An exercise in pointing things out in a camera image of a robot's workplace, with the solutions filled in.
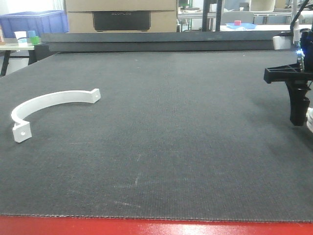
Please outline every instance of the white plastic arc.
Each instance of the white plastic arc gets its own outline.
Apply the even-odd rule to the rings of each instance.
[[[93,89],[89,91],[64,91],[45,94],[33,99],[30,99],[17,106],[11,113],[11,118],[15,124],[13,127],[14,140],[17,143],[23,142],[32,137],[30,123],[23,119],[28,115],[58,104],[85,102],[95,103],[101,98],[100,90]]]
[[[309,130],[313,132],[313,108],[308,109],[307,117],[308,117],[307,126]]]

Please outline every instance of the work surface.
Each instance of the work surface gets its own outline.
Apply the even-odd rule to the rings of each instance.
[[[57,54],[0,79],[0,214],[313,221],[313,133],[265,67],[292,52]],[[95,104],[10,113],[57,91]]]

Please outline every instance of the black cable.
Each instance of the black cable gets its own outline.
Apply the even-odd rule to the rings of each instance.
[[[301,12],[303,11],[303,9],[304,9],[304,8],[306,7],[306,5],[308,4],[308,2],[309,2],[309,0],[305,0],[305,1],[302,3],[302,5],[301,5],[299,11],[298,11],[297,14],[294,16],[294,18],[293,18],[293,20],[292,20],[292,22],[291,22],[291,24],[290,24],[290,31],[291,31],[292,35],[293,35],[294,24],[295,24],[296,20],[299,18],[299,16],[300,16]]]

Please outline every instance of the table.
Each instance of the table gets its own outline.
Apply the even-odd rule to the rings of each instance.
[[[9,65],[9,59],[10,58],[28,58],[28,65],[31,65],[35,63],[36,60],[36,54],[34,51],[34,46],[32,44],[28,44],[28,46],[19,46],[17,43],[8,43],[5,45],[0,45],[0,51],[4,50],[4,59],[2,63],[2,68],[1,68],[1,73],[0,77],[3,77],[6,75],[6,70]],[[11,51],[15,50],[28,50],[28,56],[23,56],[23,55],[11,55]]]
[[[268,18],[270,16],[286,16],[287,19],[287,23],[291,22],[291,10],[283,10],[283,9],[278,9],[277,11],[272,11],[272,12],[264,12],[264,11],[254,11],[254,19],[256,17],[263,17],[263,24],[267,24],[268,23]],[[192,19],[202,19],[203,17],[203,12],[202,11],[198,11],[198,12],[181,12],[178,13],[178,20],[183,20],[183,19],[187,19],[188,20],[188,25],[190,24],[190,20]],[[208,19],[210,20],[210,30],[212,30],[213,28],[213,20],[216,18],[216,12],[209,12],[207,14]]]
[[[300,24],[300,29],[311,28],[311,24]],[[247,31],[290,31],[289,24],[258,24],[255,29],[245,29]],[[242,31],[238,29],[232,29],[227,25],[221,25],[221,31]]]
[[[312,234],[313,135],[291,125],[284,84],[263,81],[295,60],[66,53],[3,77],[2,234]],[[93,88],[97,103],[34,113],[33,137],[13,141],[20,103]]]

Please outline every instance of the cardboard box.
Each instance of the cardboard box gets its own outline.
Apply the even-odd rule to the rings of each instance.
[[[250,11],[273,11],[275,0],[250,0]]]
[[[66,0],[67,12],[176,10],[176,0]]]
[[[286,7],[286,0],[276,0],[275,8],[276,9],[284,9]]]
[[[93,26],[92,12],[69,12],[70,33],[97,33]],[[145,32],[176,32],[176,11],[151,11],[151,26]],[[110,30],[103,32],[141,32],[137,30]]]

